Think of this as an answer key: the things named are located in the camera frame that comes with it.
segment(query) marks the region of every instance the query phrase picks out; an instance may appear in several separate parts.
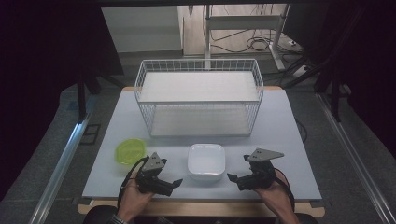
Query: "wire rack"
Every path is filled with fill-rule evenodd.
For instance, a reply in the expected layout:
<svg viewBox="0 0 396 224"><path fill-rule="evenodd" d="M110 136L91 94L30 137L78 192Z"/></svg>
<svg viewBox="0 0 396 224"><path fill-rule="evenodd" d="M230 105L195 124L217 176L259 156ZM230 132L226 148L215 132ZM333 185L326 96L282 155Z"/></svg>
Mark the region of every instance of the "wire rack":
<svg viewBox="0 0 396 224"><path fill-rule="evenodd" d="M249 136L262 94L254 59L146 60L135 82L151 136Z"/></svg>

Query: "green bowl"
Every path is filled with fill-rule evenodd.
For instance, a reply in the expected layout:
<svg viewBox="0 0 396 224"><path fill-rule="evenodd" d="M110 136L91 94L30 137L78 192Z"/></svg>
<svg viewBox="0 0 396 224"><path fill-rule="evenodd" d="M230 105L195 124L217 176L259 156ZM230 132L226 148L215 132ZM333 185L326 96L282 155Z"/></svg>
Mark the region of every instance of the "green bowl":
<svg viewBox="0 0 396 224"><path fill-rule="evenodd" d="M116 148L116 161L120 164L135 164L146 155L146 143L138 138L121 142Z"/></svg>

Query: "table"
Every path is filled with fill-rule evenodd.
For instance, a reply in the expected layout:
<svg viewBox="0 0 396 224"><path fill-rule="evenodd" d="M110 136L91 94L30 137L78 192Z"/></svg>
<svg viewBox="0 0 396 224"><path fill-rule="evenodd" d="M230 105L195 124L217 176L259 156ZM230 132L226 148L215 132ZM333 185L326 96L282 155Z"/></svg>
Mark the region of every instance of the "table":
<svg viewBox="0 0 396 224"><path fill-rule="evenodd" d="M82 195L94 200L89 205L80 204L78 207L80 213L87 213L99 204L115 205L120 182L131 167L115 162L114 149L126 138L139 137L147 141L148 154L157 151L160 157L168 159L159 178L165 181L184 179L182 185L174 189L171 197L156 195L143 216L268 217L274 215L260 203L256 193L239 191L235 183L230 182L226 176L209 186L210 188L188 177L187 163L184 164L183 160L187 157L189 146L192 143L209 143L207 142L209 140L212 141L211 143L224 146L226 173L237 175L249 173L248 163L242 156L250 154L256 147L285 153L284 158L273 160L273 164L289 179L297 202L296 212L311 214L314 217L324 215L323 207L313 208L309 203L311 200L320 200L321 196L295 125L289 101L283 90L264 91L261 113L259 112L250 137L150 138L137 104L134 104L136 101L133 88L123 89ZM282 141L282 136L288 138L288 141ZM295 164L292 161L296 160L301 164L298 168L288 165Z"/></svg>

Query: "white wall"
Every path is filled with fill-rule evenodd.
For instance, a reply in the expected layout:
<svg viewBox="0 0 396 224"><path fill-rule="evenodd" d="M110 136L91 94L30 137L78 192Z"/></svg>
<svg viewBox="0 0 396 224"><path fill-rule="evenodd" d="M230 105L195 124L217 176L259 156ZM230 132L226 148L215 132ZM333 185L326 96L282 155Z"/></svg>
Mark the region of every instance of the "white wall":
<svg viewBox="0 0 396 224"><path fill-rule="evenodd" d="M177 7L104 7L117 52L181 50Z"/></svg>

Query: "person's left hand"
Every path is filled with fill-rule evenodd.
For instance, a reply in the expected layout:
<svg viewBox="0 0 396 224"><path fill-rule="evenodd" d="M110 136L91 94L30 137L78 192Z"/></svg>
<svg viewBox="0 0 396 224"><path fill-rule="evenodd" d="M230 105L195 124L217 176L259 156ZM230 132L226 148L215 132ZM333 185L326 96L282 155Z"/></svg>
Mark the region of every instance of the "person's left hand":
<svg viewBox="0 0 396 224"><path fill-rule="evenodd" d="M134 180L135 177L136 174L133 174L125 186L119 212L117 213L117 216L126 222L130 222L133 218L137 217L146 208L152 196L154 196L152 192L141 193Z"/></svg>

